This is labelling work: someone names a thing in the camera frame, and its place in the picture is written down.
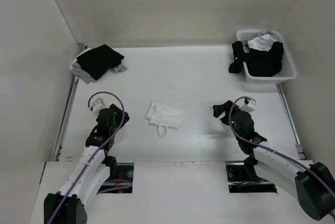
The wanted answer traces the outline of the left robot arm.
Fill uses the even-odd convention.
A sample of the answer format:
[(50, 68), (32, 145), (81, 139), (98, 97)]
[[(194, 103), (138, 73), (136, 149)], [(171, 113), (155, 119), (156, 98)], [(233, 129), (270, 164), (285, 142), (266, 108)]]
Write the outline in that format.
[(87, 210), (105, 181), (117, 177), (116, 159), (108, 153), (114, 137), (129, 115), (115, 104), (105, 106), (95, 101), (91, 108), (96, 126), (86, 139), (83, 153), (70, 177), (56, 193), (49, 193), (43, 203), (45, 223), (87, 223)]

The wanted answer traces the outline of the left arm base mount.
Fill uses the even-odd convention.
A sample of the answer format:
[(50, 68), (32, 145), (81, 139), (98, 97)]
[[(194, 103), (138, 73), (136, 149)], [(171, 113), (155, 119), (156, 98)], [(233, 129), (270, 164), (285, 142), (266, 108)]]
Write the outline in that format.
[(98, 190), (99, 194), (129, 194), (132, 193), (134, 163), (118, 163), (113, 156), (107, 156), (103, 164), (110, 169), (109, 178)]

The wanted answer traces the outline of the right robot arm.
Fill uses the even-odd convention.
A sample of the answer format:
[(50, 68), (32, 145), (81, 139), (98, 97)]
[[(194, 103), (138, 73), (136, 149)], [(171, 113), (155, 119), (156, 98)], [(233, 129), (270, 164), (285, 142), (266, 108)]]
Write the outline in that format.
[(299, 160), (269, 146), (254, 129), (251, 112), (255, 100), (242, 96), (244, 107), (236, 101), (213, 106), (213, 116), (230, 127), (241, 151), (247, 155), (243, 174), (249, 180), (269, 181), (295, 198), (302, 210), (320, 221), (334, 212), (334, 177), (321, 162)]

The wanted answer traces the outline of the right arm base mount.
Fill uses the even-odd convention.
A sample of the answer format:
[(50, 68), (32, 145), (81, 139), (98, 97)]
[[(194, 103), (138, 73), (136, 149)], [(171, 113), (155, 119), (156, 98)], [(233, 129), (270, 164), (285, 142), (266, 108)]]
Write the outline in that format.
[(230, 193), (277, 193), (277, 187), (256, 175), (252, 158), (226, 163), (228, 189)]

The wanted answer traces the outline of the white tank top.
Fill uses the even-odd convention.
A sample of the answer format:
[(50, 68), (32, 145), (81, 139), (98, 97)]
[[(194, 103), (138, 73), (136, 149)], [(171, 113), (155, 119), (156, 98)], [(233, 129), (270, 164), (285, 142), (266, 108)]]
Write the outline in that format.
[(159, 137), (164, 138), (168, 129), (180, 129), (183, 116), (184, 110), (152, 102), (146, 118), (150, 125), (157, 126)]

